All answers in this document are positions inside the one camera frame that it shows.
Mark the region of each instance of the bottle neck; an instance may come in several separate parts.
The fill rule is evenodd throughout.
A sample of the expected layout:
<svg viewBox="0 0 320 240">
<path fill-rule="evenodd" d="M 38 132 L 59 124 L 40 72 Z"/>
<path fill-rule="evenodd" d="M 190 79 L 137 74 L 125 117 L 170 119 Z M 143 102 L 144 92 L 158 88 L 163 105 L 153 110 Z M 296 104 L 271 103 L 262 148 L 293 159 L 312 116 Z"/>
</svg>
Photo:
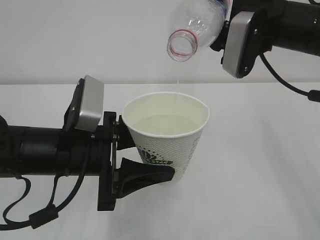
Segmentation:
<svg viewBox="0 0 320 240">
<path fill-rule="evenodd" d="M 197 37 L 189 30 L 177 30 L 169 37 L 167 52 L 177 62 L 189 60 L 197 52 L 197 49 Z"/>
</svg>

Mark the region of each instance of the black cable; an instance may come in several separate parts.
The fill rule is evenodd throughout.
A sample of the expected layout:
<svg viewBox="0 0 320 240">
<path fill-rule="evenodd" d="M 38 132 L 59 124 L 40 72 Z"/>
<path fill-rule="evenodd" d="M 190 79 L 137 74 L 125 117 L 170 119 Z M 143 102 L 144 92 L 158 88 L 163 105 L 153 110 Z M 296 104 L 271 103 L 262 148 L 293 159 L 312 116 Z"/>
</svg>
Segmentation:
<svg viewBox="0 0 320 240">
<path fill-rule="evenodd" d="M 86 151 L 85 151 L 85 156 L 84 156 L 84 160 L 83 160 L 83 164 L 82 164 L 82 168 L 81 168 L 81 171 L 79 173 L 79 177 L 71 191 L 71 193 L 67 196 L 67 198 L 58 206 L 55 208 L 55 212 L 58 213 L 60 212 L 61 210 L 63 210 L 73 199 L 74 197 L 76 196 L 76 194 L 78 193 L 79 189 L 80 189 L 80 186 L 84 180 L 84 177 L 85 177 L 85 174 L 86 174 L 86 168 L 87 168 L 87 165 L 88 165 L 88 161 L 89 161 L 89 158 L 90 158 L 90 153 L 91 153 L 91 144 L 89 145 L 89 147 L 87 147 Z M 53 201 L 54 201 L 54 198 L 55 198 L 55 194 L 56 194 L 56 189 L 57 189 L 57 185 L 58 185 L 58 180 L 60 177 L 62 177 L 64 175 L 62 174 L 57 174 L 55 177 L 54 177 L 54 184 L 53 184 L 53 190 L 52 190 L 52 195 L 51 195 L 51 198 L 50 198 L 50 201 L 47 205 L 47 208 L 48 206 L 53 206 L 54 205 L 52 204 Z M 7 224 L 0 224 L 0 231 L 11 231 L 11 230 L 18 230 L 18 229 L 23 229 L 23 228 L 26 228 L 26 227 L 30 227 L 32 226 L 32 222 L 30 221 L 30 216 L 29 216 L 29 220 L 27 221 L 22 221 L 22 222 L 16 222 L 16 221 L 11 221 L 7 218 L 7 214 L 8 212 L 17 204 L 19 203 L 21 200 L 23 200 L 29 193 L 30 189 L 31 189 L 31 182 L 29 179 L 25 178 L 25 177 L 22 177 L 20 176 L 18 179 L 22 179 L 25 181 L 25 191 L 22 195 L 22 197 L 15 201 L 14 203 L 10 204 L 3 212 L 3 218 L 5 220 L 5 222 Z"/>
<path fill-rule="evenodd" d="M 295 86 L 292 86 L 290 83 L 286 82 L 285 80 L 283 80 L 278 74 L 277 72 L 273 69 L 273 67 L 270 65 L 270 63 L 268 62 L 268 60 L 266 59 L 265 55 L 262 53 L 260 54 L 260 58 L 262 60 L 262 62 L 264 63 L 264 65 L 266 66 L 266 68 L 270 71 L 270 73 L 275 77 L 275 79 L 281 83 L 282 85 L 284 85 L 285 87 L 287 87 L 288 89 L 296 92 L 297 94 L 301 94 L 304 96 L 308 96 L 309 92 L 300 90 L 299 88 L 296 88 Z"/>
<path fill-rule="evenodd" d="M 88 161 L 90 158 L 90 153 L 91 153 L 91 144 L 89 145 L 87 151 L 85 152 L 85 156 L 84 156 L 84 161 L 82 164 L 82 169 L 81 172 L 79 174 L 79 177 L 71 191 L 71 193 L 69 194 L 69 196 L 59 205 L 56 207 L 57 211 L 60 212 L 62 209 L 64 209 L 71 201 L 72 199 L 74 199 L 74 197 L 76 196 L 76 194 L 78 193 L 80 186 L 85 178 L 85 174 L 86 174 L 86 168 L 88 165 Z"/>
<path fill-rule="evenodd" d="M 66 174 L 64 174 L 62 172 L 58 173 L 57 175 L 54 176 L 52 194 L 51 194 L 51 198 L 49 200 L 47 207 L 54 204 L 58 181 L 61 177 L 64 177 L 64 176 L 66 176 Z"/>
<path fill-rule="evenodd" d="M 320 2 L 316 2 L 315 0 L 309 0 L 309 3 L 320 6 Z"/>
<path fill-rule="evenodd" d="M 29 179 L 25 178 L 25 177 L 22 177 L 22 176 L 19 176 L 17 177 L 17 179 L 19 180 L 24 180 L 25 182 L 25 191 L 22 195 L 22 197 L 19 198 L 19 200 L 13 202 L 12 204 L 10 204 L 4 211 L 3 211 L 3 219 L 4 221 L 7 223 L 7 224 L 25 224 L 27 225 L 29 223 L 29 221 L 21 221 L 21 222 L 17 222 L 17 221 L 11 221 L 10 219 L 7 218 L 7 215 L 8 215 L 8 212 L 15 206 L 17 205 L 20 201 L 22 201 L 30 192 L 30 189 L 31 189 L 31 182 Z"/>
</svg>

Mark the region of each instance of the paper cup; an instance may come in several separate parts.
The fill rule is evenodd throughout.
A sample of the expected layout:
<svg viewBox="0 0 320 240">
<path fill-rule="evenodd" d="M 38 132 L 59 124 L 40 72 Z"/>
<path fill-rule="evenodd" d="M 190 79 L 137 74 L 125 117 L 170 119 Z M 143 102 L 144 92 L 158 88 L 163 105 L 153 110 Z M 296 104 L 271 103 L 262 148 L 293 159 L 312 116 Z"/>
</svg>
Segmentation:
<svg viewBox="0 0 320 240">
<path fill-rule="evenodd" d="M 173 167 L 172 182 L 186 171 L 209 117 L 202 101 L 178 92 L 142 95 L 122 110 L 143 163 Z"/>
</svg>

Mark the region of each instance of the cup rim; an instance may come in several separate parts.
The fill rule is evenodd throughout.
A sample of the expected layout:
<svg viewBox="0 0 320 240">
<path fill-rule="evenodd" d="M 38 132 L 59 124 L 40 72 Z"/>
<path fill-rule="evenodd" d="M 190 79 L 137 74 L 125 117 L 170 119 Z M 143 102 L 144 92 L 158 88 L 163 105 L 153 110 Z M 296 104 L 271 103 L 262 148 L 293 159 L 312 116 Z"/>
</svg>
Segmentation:
<svg viewBox="0 0 320 240">
<path fill-rule="evenodd" d="M 185 97 L 188 97 L 188 98 L 192 98 L 194 99 L 195 101 L 199 102 L 200 104 L 202 104 L 206 109 L 207 109 L 207 118 L 205 120 L 205 122 L 200 126 L 198 127 L 197 129 L 193 130 L 193 131 L 190 131 L 190 132 L 186 132 L 186 133 L 182 133 L 182 134 L 175 134 L 175 135 L 164 135 L 164 134 L 151 134 L 151 133 L 147 133 L 147 132 L 143 132 L 141 130 L 138 130 L 134 127 L 131 127 L 128 125 L 128 122 L 126 120 L 126 117 L 124 116 L 124 110 L 126 109 L 126 107 L 131 104 L 132 102 L 138 100 L 138 99 L 141 99 L 141 98 L 144 98 L 144 97 L 147 97 L 147 96 L 150 96 L 150 95 L 157 95 L 157 94 L 176 94 L 176 95 L 181 95 L 181 96 L 185 96 Z M 188 137 L 188 136 L 191 136 L 195 133 L 198 133 L 199 131 L 201 131 L 208 123 L 209 119 L 210 119 L 210 108 L 201 100 L 199 100 L 198 98 L 194 97 L 194 96 L 190 96 L 188 94 L 185 94 L 185 93 L 181 93 L 181 92 L 175 92 L 175 91 L 159 91 L 159 92 L 151 92 L 151 93 L 147 93 L 147 94 L 143 94 L 143 95 L 140 95 L 140 96 L 137 96 L 135 97 L 134 99 L 132 99 L 130 102 L 128 102 L 123 108 L 122 108 L 122 113 L 121 113 L 121 117 L 122 117 L 122 120 L 124 122 L 124 124 L 131 130 L 135 131 L 136 133 L 139 133 L 143 136 L 146 136 L 146 137 L 151 137 L 151 138 L 158 138 L 158 139 L 178 139 L 178 138 L 183 138 L 183 137 Z"/>
</svg>

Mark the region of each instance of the clear plastic bottle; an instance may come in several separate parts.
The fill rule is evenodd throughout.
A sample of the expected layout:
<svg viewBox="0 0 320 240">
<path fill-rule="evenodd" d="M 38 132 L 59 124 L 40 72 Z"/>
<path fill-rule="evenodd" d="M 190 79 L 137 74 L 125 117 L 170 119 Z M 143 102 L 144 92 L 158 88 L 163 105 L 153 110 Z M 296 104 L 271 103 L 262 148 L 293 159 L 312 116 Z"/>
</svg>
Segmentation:
<svg viewBox="0 0 320 240">
<path fill-rule="evenodd" d="M 170 20 L 169 56 L 185 62 L 210 46 L 224 26 L 229 6 L 230 0 L 183 0 Z"/>
</svg>

